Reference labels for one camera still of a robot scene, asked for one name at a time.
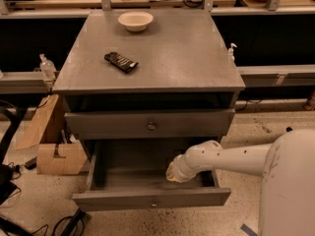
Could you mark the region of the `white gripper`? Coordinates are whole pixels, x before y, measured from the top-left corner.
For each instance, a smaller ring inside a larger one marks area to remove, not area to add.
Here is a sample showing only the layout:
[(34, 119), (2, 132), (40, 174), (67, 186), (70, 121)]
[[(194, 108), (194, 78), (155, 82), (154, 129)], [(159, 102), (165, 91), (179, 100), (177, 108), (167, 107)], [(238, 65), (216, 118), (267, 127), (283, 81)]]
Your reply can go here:
[(184, 183), (193, 179), (197, 171), (188, 165), (186, 156), (180, 154), (176, 156), (166, 169), (165, 177), (167, 181)]

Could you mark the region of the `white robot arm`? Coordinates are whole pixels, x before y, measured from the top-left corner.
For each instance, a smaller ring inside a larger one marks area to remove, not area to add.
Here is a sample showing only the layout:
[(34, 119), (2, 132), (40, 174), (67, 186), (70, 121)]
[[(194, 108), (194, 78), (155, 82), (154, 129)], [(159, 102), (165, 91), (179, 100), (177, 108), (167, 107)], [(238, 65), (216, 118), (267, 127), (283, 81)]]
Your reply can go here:
[(214, 169), (261, 178), (258, 236), (315, 236), (314, 129), (289, 131), (251, 147), (203, 142), (176, 156), (166, 179), (183, 183)]

